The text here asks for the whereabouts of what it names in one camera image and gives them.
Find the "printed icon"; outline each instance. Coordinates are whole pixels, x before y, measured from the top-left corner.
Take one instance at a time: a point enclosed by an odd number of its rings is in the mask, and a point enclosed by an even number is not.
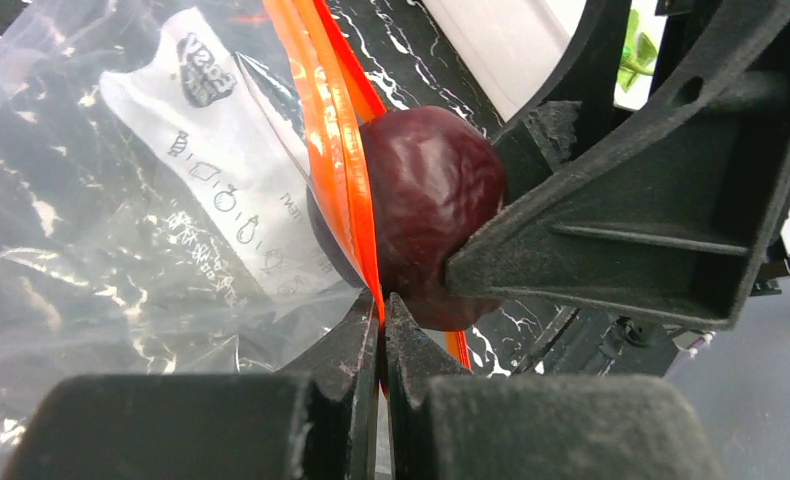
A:
[[[254,234],[257,232],[259,221],[259,215],[249,218],[236,232],[236,241],[243,245],[251,243],[254,240]]]
[[[171,157],[177,157],[181,153],[186,151],[186,148],[189,146],[189,134],[180,130],[177,134],[177,138],[174,139],[174,143],[168,147],[168,155]]]
[[[302,285],[306,284],[307,281],[304,280],[300,275],[296,276],[292,280],[284,283],[277,289],[277,293],[280,295],[294,295],[298,292],[298,288]]]
[[[266,252],[264,266],[260,270],[266,275],[283,267],[283,251],[273,248]]]
[[[212,201],[216,210],[219,212],[229,212],[233,210],[236,207],[236,195],[233,194],[235,191],[236,187],[227,184],[227,190],[218,192]]]
[[[212,177],[221,173],[221,169],[206,162],[197,162],[195,166],[189,170],[189,175],[204,182],[209,181]]]

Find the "red fruit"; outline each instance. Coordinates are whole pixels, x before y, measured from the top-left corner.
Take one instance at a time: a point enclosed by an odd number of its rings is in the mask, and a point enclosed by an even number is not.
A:
[[[360,134],[384,293],[399,293],[424,328],[470,327],[499,302],[449,295],[445,261],[506,204],[498,154],[466,121],[436,107],[387,113]]]

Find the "clear plastic bag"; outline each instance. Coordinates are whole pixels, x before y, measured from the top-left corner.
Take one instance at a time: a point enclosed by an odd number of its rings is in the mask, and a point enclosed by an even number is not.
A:
[[[0,455],[65,377],[273,371],[377,278],[287,4],[48,0],[0,40]]]

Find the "white label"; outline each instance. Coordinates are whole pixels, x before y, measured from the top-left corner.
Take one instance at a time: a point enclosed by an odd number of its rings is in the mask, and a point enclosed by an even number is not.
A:
[[[275,301],[303,301],[342,280],[307,215],[306,147],[196,8],[163,25],[149,65],[101,75],[100,92]]]

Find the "green leaf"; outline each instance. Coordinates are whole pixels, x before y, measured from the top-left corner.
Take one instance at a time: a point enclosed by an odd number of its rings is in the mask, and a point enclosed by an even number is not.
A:
[[[643,67],[642,65],[639,64],[639,62],[637,62],[636,60],[631,59],[631,58],[623,61],[621,63],[621,68],[623,68],[625,70],[629,70],[629,71],[631,71],[633,73],[636,73],[636,74],[639,74],[639,75],[645,75],[647,77],[650,77],[650,76],[654,75],[654,72],[652,72],[651,70],[648,70],[647,68]]]
[[[636,51],[637,30],[639,30],[639,12],[632,9],[630,16],[628,16],[628,29],[625,30],[625,46],[629,47],[632,52]]]
[[[642,67],[647,67],[657,58],[657,46],[644,32],[639,36],[636,47],[636,60]]]
[[[636,83],[638,77],[639,75],[636,73],[624,68],[620,68],[619,75],[616,77],[616,83],[619,84],[619,87],[621,87],[625,93],[628,93],[628,90],[630,90],[633,84]]]

